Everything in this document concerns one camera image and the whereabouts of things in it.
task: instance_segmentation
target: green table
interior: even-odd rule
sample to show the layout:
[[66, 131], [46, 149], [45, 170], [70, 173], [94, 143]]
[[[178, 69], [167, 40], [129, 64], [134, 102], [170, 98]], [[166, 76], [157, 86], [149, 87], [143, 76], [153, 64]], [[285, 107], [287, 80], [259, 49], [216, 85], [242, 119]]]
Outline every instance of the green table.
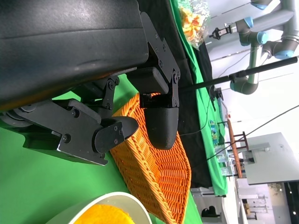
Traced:
[[[115, 91], [115, 108], [137, 91], [125, 75]], [[59, 98], [77, 97], [67, 93]], [[114, 191], [128, 192], [110, 154], [106, 166], [65, 161], [22, 147], [24, 137], [0, 128], [0, 223], [43, 224], [64, 209]], [[151, 217], [153, 223], [162, 222]], [[185, 224], [201, 224], [189, 197]]]

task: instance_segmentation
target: floor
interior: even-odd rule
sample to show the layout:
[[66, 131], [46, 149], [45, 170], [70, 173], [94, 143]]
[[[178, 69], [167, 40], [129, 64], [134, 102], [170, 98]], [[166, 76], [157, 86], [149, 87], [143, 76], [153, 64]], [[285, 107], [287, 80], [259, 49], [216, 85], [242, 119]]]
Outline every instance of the floor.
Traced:
[[200, 215], [202, 210], [205, 208], [209, 209], [209, 206], [216, 208], [216, 214], [220, 214], [221, 212], [221, 197], [196, 197], [194, 201]]

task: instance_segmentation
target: black robotic arm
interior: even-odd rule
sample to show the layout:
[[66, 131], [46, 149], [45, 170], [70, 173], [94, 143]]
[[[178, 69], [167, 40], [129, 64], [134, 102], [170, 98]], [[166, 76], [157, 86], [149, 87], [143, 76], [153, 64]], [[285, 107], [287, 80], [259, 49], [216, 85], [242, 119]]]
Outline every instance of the black robotic arm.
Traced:
[[[0, 29], [0, 126], [23, 134], [24, 147], [105, 165], [138, 128], [111, 117], [123, 73], [140, 92], [151, 143], [172, 147], [180, 71], [136, 0], [3, 0]], [[81, 102], [51, 100], [69, 90]]]

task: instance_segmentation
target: gray robot arm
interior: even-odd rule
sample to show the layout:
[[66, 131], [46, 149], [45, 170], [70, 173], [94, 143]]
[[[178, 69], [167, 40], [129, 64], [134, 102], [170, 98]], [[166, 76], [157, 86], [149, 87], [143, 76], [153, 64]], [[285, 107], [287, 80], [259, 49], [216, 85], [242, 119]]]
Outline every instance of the gray robot arm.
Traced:
[[[253, 6], [264, 10], [271, 0], [252, 0], [251, 2]], [[268, 36], [264, 31], [272, 28], [283, 30], [280, 41], [268, 42]], [[299, 44], [299, 0], [282, 0], [269, 14], [254, 20], [251, 17], [239, 20], [219, 31], [218, 34], [213, 33], [212, 37], [219, 40], [222, 35], [238, 32], [242, 46], [251, 44], [249, 68], [262, 65], [272, 56], [280, 60], [293, 57]], [[258, 74], [237, 79], [231, 83], [230, 87], [243, 94], [254, 93], [258, 87]]]

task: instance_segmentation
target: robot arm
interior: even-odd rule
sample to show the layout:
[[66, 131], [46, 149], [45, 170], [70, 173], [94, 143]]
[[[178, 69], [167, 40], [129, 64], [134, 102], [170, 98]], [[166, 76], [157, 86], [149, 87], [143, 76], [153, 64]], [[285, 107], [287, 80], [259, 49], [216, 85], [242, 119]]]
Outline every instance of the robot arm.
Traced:
[[[251, 2], [253, 6], [264, 10], [272, 1], [252, 0]], [[267, 42], [268, 36], [264, 31], [281, 26], [283, 26], [284, 31], [281, 41]], [[252, 32], [253, 27], [255, 30], [261, 30], [261, 32]], [[254, 20], [251, 17], [239, 20], [230, 24], [226, 30], [229, 32], [218, 34], [216, 32], [214, 37], [238, 32], [241, 45], [251, 45], [249, 68], [262, 65], [265, 60], [272, 56], [281, 60], [293, 57], [299, 43], [299, 1], [284, 0], [273, 12]], [[251, 94], [257, 87], [258, 73], [249, 76], [249, 78], [236, 79], [231, 83], [232, 90], [243, 94]]]
[[[180, 71], [136, 0], [4, 0], [0, 27], [0, 127], [24, 135], [24, 147], [105, 165], [138, 128], [111, 117], [123, 73], [140, 92], [151, 143], [172, 147]], [[81, 102], [51, 100], [70, 90]]]

